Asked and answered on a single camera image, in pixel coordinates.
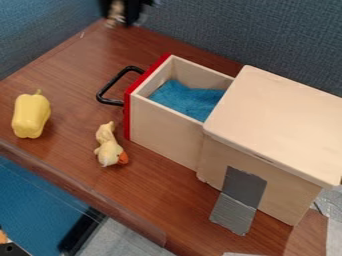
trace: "blue fabric wall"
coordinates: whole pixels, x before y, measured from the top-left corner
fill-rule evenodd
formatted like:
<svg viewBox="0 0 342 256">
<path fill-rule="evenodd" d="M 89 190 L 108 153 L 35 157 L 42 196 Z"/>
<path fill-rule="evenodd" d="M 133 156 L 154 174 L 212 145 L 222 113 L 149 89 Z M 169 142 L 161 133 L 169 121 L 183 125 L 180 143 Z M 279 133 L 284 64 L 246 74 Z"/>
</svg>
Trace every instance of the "blue fabric wall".
<svg viewBox="0 0 342 256">
<path fill-rule="evenodd" d="M 0 1 L 0 80 L 98 19 L 100 2 Z"/>
<path fill-rule="evenodd" d="M 342 96 L 342 1 L 164 0 L 145 27 Z"/>
</svg>

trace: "yellow toy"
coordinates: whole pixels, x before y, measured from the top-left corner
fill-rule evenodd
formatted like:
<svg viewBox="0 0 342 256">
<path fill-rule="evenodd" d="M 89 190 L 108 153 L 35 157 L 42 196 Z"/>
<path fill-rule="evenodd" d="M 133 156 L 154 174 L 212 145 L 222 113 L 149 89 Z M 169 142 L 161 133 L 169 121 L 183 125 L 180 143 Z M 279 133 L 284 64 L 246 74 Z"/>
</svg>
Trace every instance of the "yellow toy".
<svg viewBox="0 0 342 256">
<path fill-rule="evenodd" d="M 1 230 L 0 226 L 0 244 L 6 244 L 8 242 L 7 235 L 4 231 Z"/>
<path fill-rule="evenodd" d="M 94 150 L 97 159 L 103 167 L 113 164 L 127 164 L 128 156 L 123 148 L 117 143 L 113 132 L 114 122 L 103 124 L 96 132 L 96 140 L 100 143 L 100 147 Z"/>
<path fill-rule="evenodd" d="M 15 101 L 12 128 L 19 138 L 38 138 L 51 115 L 50 102 L 38 89 L 33 95 L 22 94 Z"/>
</svg>

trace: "yellow bell pepper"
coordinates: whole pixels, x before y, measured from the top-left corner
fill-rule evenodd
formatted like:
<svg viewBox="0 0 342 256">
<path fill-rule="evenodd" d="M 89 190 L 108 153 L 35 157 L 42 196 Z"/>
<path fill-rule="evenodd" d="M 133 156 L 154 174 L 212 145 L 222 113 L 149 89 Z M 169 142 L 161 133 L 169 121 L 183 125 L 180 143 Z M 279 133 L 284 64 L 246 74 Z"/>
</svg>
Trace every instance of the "yellow bell pepper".
<svg viewBox="0 0 342 256">
<path fill-rule="evenodd" d="M 19 138 L 38 138 L 51 115 L 50 102 L 38 89 L 33 95 L 22 94 L 15 101 L 12 128 Z"/>
</svg>

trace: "rubber duck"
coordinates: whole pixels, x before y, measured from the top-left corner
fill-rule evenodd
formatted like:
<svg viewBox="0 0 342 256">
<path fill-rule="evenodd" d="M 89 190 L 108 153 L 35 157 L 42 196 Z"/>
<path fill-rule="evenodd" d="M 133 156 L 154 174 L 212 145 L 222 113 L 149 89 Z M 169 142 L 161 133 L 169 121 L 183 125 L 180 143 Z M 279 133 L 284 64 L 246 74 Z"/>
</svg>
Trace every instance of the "rubber duck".
<svg viewBox="0 0 342 256">
<path fill-rule="evenodd" d="M 4 231 L 2 231 L 2 227 L 0 225 L 0 244 L 6 244 L 8 242 L 7 235 Z"/>
<path fill-rule="evenodd" d="M 114 130 L 114 121 L 110 121 L 108 124 L 100 125 L 95 135 L 100 147 L 95 149 L 94 153 L 103 167 L 128 163 L 128 156 L 116 141 L 113 134 Z"/>
</svg>

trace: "wooden table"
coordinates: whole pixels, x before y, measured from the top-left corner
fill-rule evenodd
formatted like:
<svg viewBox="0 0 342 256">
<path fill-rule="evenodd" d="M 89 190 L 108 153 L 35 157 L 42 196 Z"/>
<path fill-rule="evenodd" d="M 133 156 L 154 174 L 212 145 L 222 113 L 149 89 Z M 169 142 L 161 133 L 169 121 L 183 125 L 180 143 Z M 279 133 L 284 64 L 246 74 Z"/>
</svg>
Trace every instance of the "wooden table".
<svg viewBox="0 0 342 256">
<path fill-rule="evenodd" d="M 99 21 L 83 32 L 0 82 L 1 139 L 23 150 L 1 143 L 2 154 L 152 239 L 165 232 L 166 248 L 177 255 L 325 255 L 327 219 L 313 210 L 295 228 L 258 211 L 245 237 L 211 223 L 219 191 L 193 171 L 123 139 L 122 109 L 95 100 L 97 90 L 123 67 L 146 69 L 164 52 L 231 76 L 240 64 L 143 28 L 110 30 Z M 125 77 L 106 96 L 122 97 L 135 78 Z M 10 127 L 14 100 L 37 88 L 52 104 L 51 119 L 40 138 L 18 139 Z M 103 169 L 93 155 L 95 131 L 109 120 L 130 156 L 127 166 Z"/>
</svg>

